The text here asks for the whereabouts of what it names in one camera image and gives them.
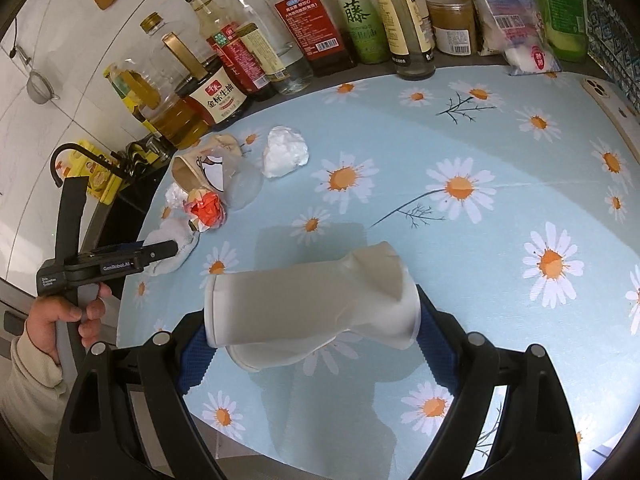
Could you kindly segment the person's left forearm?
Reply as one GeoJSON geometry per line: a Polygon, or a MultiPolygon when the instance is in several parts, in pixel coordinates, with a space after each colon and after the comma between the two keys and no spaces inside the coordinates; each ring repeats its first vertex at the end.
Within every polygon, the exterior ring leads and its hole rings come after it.
{"type": "Polygon", "coordinates": [[[11,359],[1,415],[26,455],[41,470],[51,469],[68,399],[61,367],[27,334],[12,341],[11,359]]]}

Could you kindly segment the person's left hand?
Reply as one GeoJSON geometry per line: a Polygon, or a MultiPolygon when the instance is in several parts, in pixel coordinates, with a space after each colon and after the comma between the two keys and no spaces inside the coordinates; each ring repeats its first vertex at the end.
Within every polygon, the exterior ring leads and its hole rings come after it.
{"type": "Polygon", "coordinates": [[[99,284],[96,298],[85,309],[77,307],[64,297],[38,297],[29,311],[25,330],[32,344],[46,356],[60,364],[56,346],[56,323],[79,323],[78,334],[82,345],[89,349],[100,338],[102,318],[106,309],[103,299],[112,296],[111,289],[99,284]]]}

